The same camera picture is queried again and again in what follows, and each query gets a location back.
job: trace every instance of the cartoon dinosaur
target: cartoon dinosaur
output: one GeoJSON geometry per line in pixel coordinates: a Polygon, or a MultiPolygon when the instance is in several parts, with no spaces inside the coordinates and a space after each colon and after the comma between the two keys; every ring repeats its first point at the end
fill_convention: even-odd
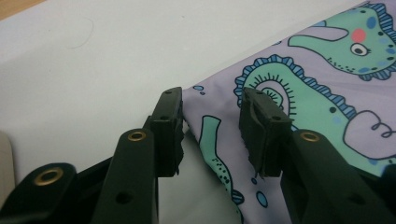
{"type": "Polygon", "coordinates": [[[245,201],[244,195],[236,189],[233,189],[233,179],[226,164],[217,155],[217,135],[221,120],[212,116],[202,117],[201,137],[199,146],[204,156],[206,164],[218,175],[221,183],[225,186],[233,202],[239,205],[245,201]]]}
{"type": "Polygon", "coordinates": [[[369,160],[344,142],[344,133],[350,119],[357,112],[346,105],[342,96],[319,85],[312,77],[305,77],[304,70],[294,64],[292,58],[272,55],[259,58],[243,70],[235,79],[234,93],[241,104],[244,87],[261,90],[274,99],[277,105],[294,119],[294,129],[308,129],[324,134],[346,161],[373,175],[381,175],[388,160],[369,160]]]}
{"type": "Polygon", "coordinates": [[[334,68],[365,81],[385,80],[396,71],[396,32],[385,5],[365,4],[315,26],[343,30],[346,35],[336,39],[295,35],[289,46],[312,50],[334,68]]]}

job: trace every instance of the blue spots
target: blue spots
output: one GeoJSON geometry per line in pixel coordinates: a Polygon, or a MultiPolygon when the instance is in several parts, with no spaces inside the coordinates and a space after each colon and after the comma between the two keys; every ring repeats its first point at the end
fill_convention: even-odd
{"type": "Polygon", "coordinates": [[[359,69],[359,73],[365,73],[365,72],[368,72],[368,71],[370,71],[370,68],[368,68],[368,67],[363,67],[363,68],[361,68],[361,69],[359,69]]]}
{"type": "Polygon", "coordinates": [[[385,61],[379,61],[378,63],[376,63],[376,65],[378,66],[386,66],[388,64],[388,62],[385,61]]]}
{"type": "Polygon", "coordinates": [[[232,200],[236,205],[239,205],[245,201],[244,195],[236,189],[233,189],[232,200]]]}
{"type": "Polygon", "coordinates": [[[385,37],[379,38],[378,41],[381,44],[388,44],[389,43],[389,39],[385,38],[385,37]]]}
{"type": "Polygon", "coordinates": [[[387,49],[387,53],[389,54],[395,54],[396,51],[394,49],[387,49]]]}
{"type": "Polygon", "coordinates": [[[376,165],[376,164],[378,163],[378,161],[373,160],[373,159],[369,159],[369,162],[370,162],[372,165],[376,165]]]}
{"type": "Polygon", "coordinates": [[[313,25],[314,27],[325,27],[326,26],[326,21],[320,21],[317,24],[313,25]]]}
{"type": "Polygon", "coordinates": [[[366,25],[369,29],[373,29],[376,26],[376,19],[375,17],[370,17],[367,19],[366,25]]]}
{"type": "Polygon", "coordinates": [[[205,95],[205,92],[203,91],[204,90],[204,87],[203,86],[194,86],[194,87],[192,87],[193,89],[195,89],[196,91],[200,91],[199,93],[201,94],[201,95],[205,95]]]}
{"type": "Polygon", "coordinates": [[[338,117],[338,116],[332,117],[332,122],[334,124],[341,124],[342,123],[340,117],[338,117]]]}
{"type": "Polygon", "coordinates": [[[203,91],[204,87],[203,86],[194,86],[193,87],[196,91],[203,91]]]}
{"type": "Polygon", "coordinates": [[[267,198],[261,191],[257,191],[256,198],[263,207],[268,206],[267,198]]]}

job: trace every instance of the brass grommet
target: brass grommet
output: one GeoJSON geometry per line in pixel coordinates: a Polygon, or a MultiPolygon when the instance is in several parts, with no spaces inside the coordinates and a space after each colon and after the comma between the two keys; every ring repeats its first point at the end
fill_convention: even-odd
{"type": "Polygon", "coordinates": [[[146,138],[146,134],[143,132],[133,132],[128,134],[128,139],[133,142],[138,142],[146,138]]]}
{"type": "Polygon", "coordinates": [[[64,170],[62,170],[60,167],[52,167],[49,168],[48,170],[43,171],[41,174],[39,174],[35,178],[35,184],[37,186],[46,186],[50,185],[57,180],[59,180],[62,176],[64,175],[64,170]],[[52,177],[50,178],[45,178],[45,175],[53,174],[52,177]]]}
{"type": "Polygon", "coordinates": [[[302,137],[305,141],[308,142],[317,142],[320,140],[319,136],[310,132],[300,133],[300,137],[302,137]]]}

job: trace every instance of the clamp jaw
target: clamp jaw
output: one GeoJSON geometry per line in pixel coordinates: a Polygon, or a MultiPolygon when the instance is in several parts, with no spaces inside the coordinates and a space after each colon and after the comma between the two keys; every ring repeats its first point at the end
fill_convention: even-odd
{"type": "Polygon", "coordinates": [[[396,166],[381,177],[347,164],[322,134],[291,131],[291,119],[245,88],[239,127],[261,177],[281,176],[293,223],[396,223],[396,166]]]}
{"type": "Polygon", "coordinates": [[[0,223],[158,223],[158,177],[178,173],[183,158],[182,106],[181,88],[165,91],[144,127],[85,171],[35,169],[8,196],[0,223]]]}

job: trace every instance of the dinosaur print fabric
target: dinosaur print fabric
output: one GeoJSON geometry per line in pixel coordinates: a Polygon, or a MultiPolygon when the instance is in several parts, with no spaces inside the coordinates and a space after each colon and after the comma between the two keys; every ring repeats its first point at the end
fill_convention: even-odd
{"type": "Polygon", "coordinates": [[[370,1],[320,21],[183,91],[184,117],[242,223],[290,223],[277,177],[260,178],[238,128],[242,91],[263,91],[324,134],[352,166],[396,163],[396,2],[370,1]]]}

